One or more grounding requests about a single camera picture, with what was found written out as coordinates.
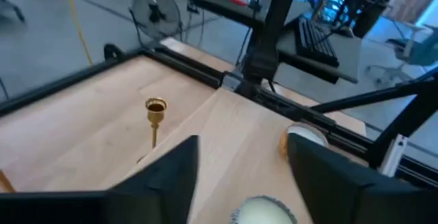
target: black metal frame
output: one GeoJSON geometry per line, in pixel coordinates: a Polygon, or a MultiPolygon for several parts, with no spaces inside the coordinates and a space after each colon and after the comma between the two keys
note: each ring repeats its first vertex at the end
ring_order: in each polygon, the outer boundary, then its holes
{"type": "MultiPolygon", "coordinates": [[[[375,163],[375,161],[373,161],[377,158],[375,154],[383,153],[382,155],[385,155],[387,150],[386,146],[389,146],[388,142],[393,138],[390,135],[394,134],[394,131],[399,132],[400,129],[406,128],[409,129],[410,133],[414,132],[415,129],[417,129],[431,115],[430,112],[433,108],[436,110],[438,104],[438,100],[433,102],[433,99],[424,98],[427,97],[426,93],[428,90],[436,89],[437,87],[438,81],[436,80],[436,76],[438,76],[438,67],[409,83],[400,84],[394,88],[379,90],[330,103],[323,103],[313,107],[305,107],[292,100],[286,99],[281,95],[265,90],[257,83],[253,83],[252,79],[244,79],[235,73],[221,73],[220,71],[205,66],[196,60],[174,52],[167,47],[158,45],[155,42],[148,45],[148,47],[151,47],[151,49],[143,48],[134,51],[133,53],[123,54],[114,45],[106,45],[105,54],[109,57],[107,58],[108,62],[114,61],[112,59],[113,56],[116,56],[119,59],[117,62],[124,62],[129,58],[145,55],[177,71],[189,75],[212,88],[219,88],[225,76],[236,79],[237,82],[240,83],[234,90],[237,94],[293,121],[305,122],[316,127],[327,137],[331,145],[339,147],[340,149],[369,162],[370,166],[373,166],[372,164],[375,163]],[[408,106],[406,108],[408,111],[405,110],[399,115],[399,120],[396,119],[393,122],[395,128],[387,129],[389,135],[385,135],[386,137],[381,138],[381,141],[379,139],[377,141],[372,141],[365,136],[338,125],[334,120],[323,115],[325,112],[333,112],[344,109],[345,107],[352,108],[358,105],[405,97],[415,93],[418,94],[417,98],[419,99],[414,99],[409,105],[411,107],[408,106]],[[419,105],[421,105],[422,108],[428,105],[427,107],[429,108],[424,111],[419,111],[419,105]],[[405,122],[405,117],[409,118],[409,122],[405,122]]],[[[406,155],[404,155],[400,161],[400,165],[396,171],[396,177],[404,179],[419,187],[438,188],[438,170],[406,155]]]]}
{"type": "Polygon", "coordinates": [[[26,92],[4,103],[0,103],[0,117],[139,56],[146,56],[150,59],[154,59],[159,63],[182,72],[212,88],[219,88],[222,84],[224,73],[201,64],[196,60],[190,59],[187,56],[176,53],[165,46],[157,45],[156,43],[152,43],[147,45],[147,47],[129,53],[121,51],[115,45],[107,44],[104,46],[103,52],[105,61],[102,63],[95,64],[82,71],[63,77],[56,82],[26,92]]]}
{"type": "Polygon", "coordinates": [[[434,90],[438,89],[438,67],[431,72],[410,82],[401,83],[393,88],[340,99],[313,106],[312,109],[320,113],[334,112],[361,105],[368,105],[390,99],[417,95],[412,102],[394,119],[382,134],[374,141],[368,151],[368,162],[374,169],[382,162],[392,140],[398,135],[411,136],[429,117],[438,109],[438,96],[434,90]]]}
{"type": "MultiPolygon", "coordinates": [[[[287,12],[289,9],[293,9],[290,7],[292,1],[293,0],[272,0],[264,27],[260,25],[254,27],[255,31],[251,35],[250,45],[248,46],[248,51],[240,68],[244,79],[253,84],[259,84],[262,78],[272,80],[275,74],[279,63],[279,56],[277,55],[275,45],[284,27],[287,12]]],[[[218,1],[196,0],[196,2],[203,2],[204,6],[214,6],[218,1]]],[[[238,15],[242,13],[242,9],[240,9],[239,12],[234,12],[233,9],[228,9],[227,6],[230,5],[226,4],[225,9],[223,5],[219,5],[221,9],[226,10],[228,17],[231,19],[233,19],[235,14],[238,15]]],[[[217,8],[214,7],[212,12],[217,12],[217,8]]],[[[438,89],[437,69],[407,84],[401,84],[394,88],[388,88],[387,90],[370,92],[330,103],[323,103],[312,107],[312,109],[320,113],[325,113],[417,94],[417,97],[374,142],[364,137],[354,136],[348,132],[337,132],[340,140],[346,139],[346,142],[339,142],[338,145],[344,146],[344,149],[351,149],[350,152],[357,155],[366,151],[366,154],[363,155],[364,159],[370,163],[372,168],[376,169],[382,164],[392,140],[398,134],[409,137],[435,113],[438,108],[438,97],[436,95],[431,97],[428,95],[428,92],[436,89],[438,89]],[[351,145],[349,140],[355,141],[356,145],[351,145]]],[[[325,123],[322,127],[319,126],[319,128],[324,129],[324,126],[330,127],[330,124],[325,123]]]]}

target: brass cup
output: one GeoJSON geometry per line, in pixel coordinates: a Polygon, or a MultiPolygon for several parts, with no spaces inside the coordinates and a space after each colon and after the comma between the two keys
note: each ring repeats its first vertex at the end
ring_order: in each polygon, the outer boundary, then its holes
{"type": "Polygon", "coordinates": [[[159,123],[164,119],[164,111],[166,111],[167,103],[161,98],[150,98],[146,101],[146,109],[148,110],[148,120],[152,127],[152,148],[157,144],[157,130],[159,123]]]}

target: keyboard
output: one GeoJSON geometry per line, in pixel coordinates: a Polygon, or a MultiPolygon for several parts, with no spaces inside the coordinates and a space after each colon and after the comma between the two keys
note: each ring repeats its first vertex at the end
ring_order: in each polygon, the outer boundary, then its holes
{"type": "Polygon", "coordinates": [[[327,35],[325,29],[303,16],[298,17],[294,22],[297,54],[338,67],[339,62],[329,40],[319,42],[327,35]]]}

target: wooden table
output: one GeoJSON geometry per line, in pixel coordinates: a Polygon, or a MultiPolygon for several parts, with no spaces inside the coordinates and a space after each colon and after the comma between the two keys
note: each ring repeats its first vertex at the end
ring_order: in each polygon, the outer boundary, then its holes
{"type": "MultiPolygon", "coordinates": [[[[232,68],[175,40],[164,44],[220,70],[232,68]]],[[[237,94],[137,58],[0,119],[0,167],[17,191],[106,189],[198,134],[191,223],[226,223],[255,195],[276,197],[299,223],[311,223],[276,148],[292,123],[237,94]],[[144,101],[156,96],[169,106],[151,151],[144,101]]]]}
{"type": "MultiPolygon", "coordinates": [[[[176,40],[164,44],[233,68],[176,40]]],[[[18,191],[108,188],[151,150],[148,98],[168,102],[162,140],[214,91],[154,60],[130,60],[0,119],[0,169],[18,191]]]]}
{"type": "Polygon", "coordinates": [[[192,223],[228,223],[247,197],[270,195],[285,203],[298,223],[311,219],[288,163],[277,152],[281,133],[293,122],[225,89],[217,90],[162,141],[132,173],[192,134],[200,136],[192,223]]]}

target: wire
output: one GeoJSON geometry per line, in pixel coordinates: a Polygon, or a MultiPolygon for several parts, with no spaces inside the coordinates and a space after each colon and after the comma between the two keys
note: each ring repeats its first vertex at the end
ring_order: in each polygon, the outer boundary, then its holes
{"type": "Polygon", "coordinates": [[[393,18],[391,18],[391,21],[392,21],[392,23],[394,24],[394,26],[396,27],[396,29],[398,30],[398,33],[400,34],[400,36],[401,36],[403,39],[406,39],[406,36],[404,36],[402,30],[401,30],[401,29],[399,28],[399,26],[397,25],[397,22],[396,22],[393,18]]]}
{"type": "Polygon", "coordinates": [[[81,39],[83,50],[85,51],[85,54],[87,55],[88,64],[90,64],[90,66],[92,66],[93,61],[91,60],[90,53],[88,52],[88,48],[87,48],[87,44],[85,42],[85,39],[83,39],[81,27],[79,25],[79,21],[77,20],[75,2],[73,0],[68,0],[68,3],[70,4],[70,9],[71,9],[71,13],[73,15],[73,20],[75,20],[75,22],[76,22],[76,30],[77,30],[77,33],[79,35],[79,39],[81,39]]]}
{"type": "Polygon", "coordinates": [[[179,24],[179,40],[183,41],[183,23],[179,24]]]}
{"type": "MultiPolygon", "coordinates": [[[[189,12],[189,21],[187,22],[187,28],[190,28],[190,26],[192,26],[192,13],[189,12]]],[[[187,42],[188,38],[189,38],[189,32],[190,30],[186,30],[185,31],[185,38],[184,38],[184,42],[187,42]]]]}
{"type": "Polygon", "coordinates": [[[271,87],[271,91],[273,93],[276,93],[275,88],[274,88],[274,84],[272,84],[272,81],[268,81],[268,83],[269,83],[269,87],[271,87]]]}
{"type": "Polygon", "coordinates": [[[10,100],[9,99],[9,94],[8,94],[8,91],[6,90],[6,87],[5,87],[5,84],[3,83],[3,80],[1,80],[1,77],[0,77],[0,86],[1,86],[1,89],[3,90],[3,93],[5,93],[5,97],[6,97],[6,100],[10,100]]]}
{"type": "Polygon", "coordinates": [[[129,13],[130,13],[131,16],[132,16],[132,21],[134,22],[134,26],[136,27],[138,43],[140,44],[140,46],[141,46],[143,49],[145,49],[146,47],[145,47],[144,44],[143,44],[142,36],[140,35],[140,30],[138,29],[137,20],[136,20],[136,17],[134,16],[134,11],[133,11],[132,9],[129,9],[129,13]]]}
{"type": "Polygon", "coordinates": [[[199,41],[198,41],[198,47],[200,47],[202,41],[203,41],[203,37],[204,37],[204,24],[205,24],[205,15],[204,15],[204,9],[203,9],[203,22],[201,23],[201,34],[199,36],[199,41]]]}
{"type": "MultiPolygon", "coordinates": [[[[257,8],[259,7],[260,4],[260,0],[256,0],[255,3],[255,7],[253,10],[253,20],[255,19],[255,15],[257,14],[257,8]]],[[[249,31],[251,30],[251,28],[249,27],[248,30],[246,31],[245,37],[244,37],[244,42],[242,43],[242,46],[240,47],[240,51],[239,51],[239,55],[237,56],[237,60],[235,62],[235,65],[237,66],[240,63],[240,58],[242,57],[242,53],[244,51],[244,47],[246,44],[246,40],[248,40],[248,36],[249,36],[249,31]]]]}
{"type": "MultiPolygon", "coordinates": [[[[375,1],[375,2],[373,2],[373,3],[371,3],[371,4],[369,4],[369,6],[367,6],[366,8],[364,8],[364,9],[362,10],[362,14],[363,14],[365,11],[369,10],[370,8],[374,7],[375,5],[379,4],[379,3],[382,2],[382,1],[384,1],[384,0],[377,0],[377,1],[375,1]]],[[[359,14],[358,14],[357,12],[354,13],[354,14],[352,15],[352,18],[350,18],[350,20],[355,20],[356,17],[357,17],[358,15],[359,15],[359,14]]],[[[323,36],[321,39],[319,39],[319,40],[316,41],[315,43],[310,44],[310,45],[309,45],[309,48],[312,48],[312,47],[316,46],[317,44],[319,44],[320,42],[323,42],[323,41],[327,40],[327,38],[329,38],[329,37],[330,37],[331,35],[333,35],[335,32],[339,31],[339,29],[341,29],[342,27],[344,27],[346,23],[347,23],[347,21],[344,21],[344,22],[341,23],[338,27],[336,27],[335,29],[332,29],[332,31],[331,31],[329,34],[323,36]]]]}
{"type": "Polygon", "coordinates": [[[244,47],[245,47],[245,44],[246,44],[246,40],[248,39],[249,31],[250,30],[251,30],[251,28],[248,28],[248,30],[246,31],[246,34],[245,34],[245,37],[244,37],[244,42],[242,43],[242,46],[240,47],[239,55],[237,57],[237,61],[235,62],[236,66],[240,63],[240,57],[242,57],[242,53],[244,51],[244,47]]]}

